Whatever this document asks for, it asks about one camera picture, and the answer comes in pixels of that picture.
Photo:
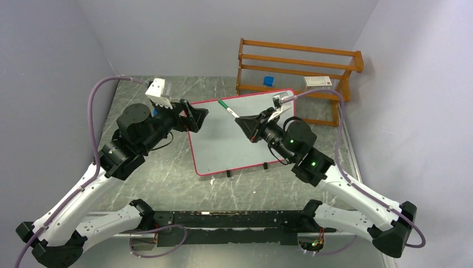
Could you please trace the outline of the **green white marker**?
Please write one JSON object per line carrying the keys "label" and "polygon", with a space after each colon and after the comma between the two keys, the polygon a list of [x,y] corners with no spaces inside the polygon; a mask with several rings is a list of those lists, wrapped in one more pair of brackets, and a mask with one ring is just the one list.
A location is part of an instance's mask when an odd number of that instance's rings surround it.
{"label": "green white marker", "polygon": [[239,115],[234,112],[222,99],[218,99],[218,103],[229,112],[234,118],[239,118]]}

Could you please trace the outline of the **pink framed whiteboard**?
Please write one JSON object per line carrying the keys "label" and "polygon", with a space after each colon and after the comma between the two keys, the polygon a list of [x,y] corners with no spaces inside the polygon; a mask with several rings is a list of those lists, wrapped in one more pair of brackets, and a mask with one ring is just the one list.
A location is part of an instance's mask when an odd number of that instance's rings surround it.
{"label": "pink framed whiteboard", "polygon": [[[223,102],[239,116],[252,116],[272,107],[272,97],[278,93],[289,97],[295,94],[292,89],[283,89],[227,97],[223,98]],[[281,159],[275,151],[268,150],[266,142],[251,143],[234,121],[234,116],[217,99],[194,102],[192,106],[209,111],[200,130],[189,133],[197,175],[207,176],[272,164]]]}

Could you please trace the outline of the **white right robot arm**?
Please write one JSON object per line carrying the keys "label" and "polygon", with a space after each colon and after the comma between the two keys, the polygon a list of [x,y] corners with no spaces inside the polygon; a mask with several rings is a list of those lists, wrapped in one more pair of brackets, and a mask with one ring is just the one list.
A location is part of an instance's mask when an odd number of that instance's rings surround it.
{"label": "white right robot arm", "polygon": [[354,210],[334,208],[311,200],[301,216],[307,231],[333,228],[362,237],[380,252],[400,258],[408,246],[417,207],[409,202],[399,203],[382,196],[352,178],[332,158],[323,154],[314,143],[317,139],[306,122],[297,117],[279,126],[270,119],[270,111],[255,116],[242,116],[235,123],[252,143],[267,143],[291,164],[291,171],[304,183],[319,187],[349,203]]}

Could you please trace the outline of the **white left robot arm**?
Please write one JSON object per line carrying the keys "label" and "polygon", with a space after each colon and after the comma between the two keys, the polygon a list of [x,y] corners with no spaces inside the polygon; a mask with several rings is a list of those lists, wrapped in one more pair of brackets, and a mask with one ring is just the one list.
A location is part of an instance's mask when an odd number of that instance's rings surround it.
{"label": "white left robot arm", "polygon": [[44,216],[16,228],[34,258],[45,267],[69,267],[86,250],[116,234],[155,227],[155,213],[141,199],[92,221],[85,217],[91,205],[124,182],[161,140],[172,131],[198,132],[208,112],[185,99],[168,108],[156,107],[156,114],[143,103],[128,106],[117,118],[112,140],[95,154],[76,185]]}

